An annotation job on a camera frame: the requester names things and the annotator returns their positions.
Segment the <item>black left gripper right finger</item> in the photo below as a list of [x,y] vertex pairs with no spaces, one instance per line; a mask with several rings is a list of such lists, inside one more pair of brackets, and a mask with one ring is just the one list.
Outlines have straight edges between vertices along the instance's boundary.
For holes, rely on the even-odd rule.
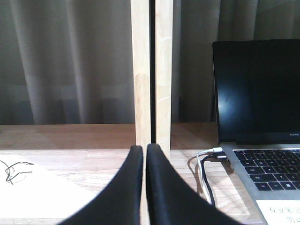
[[147,146],[146,194],[152,225],[237,225],[202,199],[175,171],[160,146]]

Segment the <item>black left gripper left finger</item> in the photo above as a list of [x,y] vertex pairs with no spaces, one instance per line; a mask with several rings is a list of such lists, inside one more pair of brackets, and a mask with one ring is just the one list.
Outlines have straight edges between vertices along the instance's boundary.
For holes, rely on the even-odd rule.
[[131,146],[110,183],[61,225],[138,225],[143,180],[143,149]]

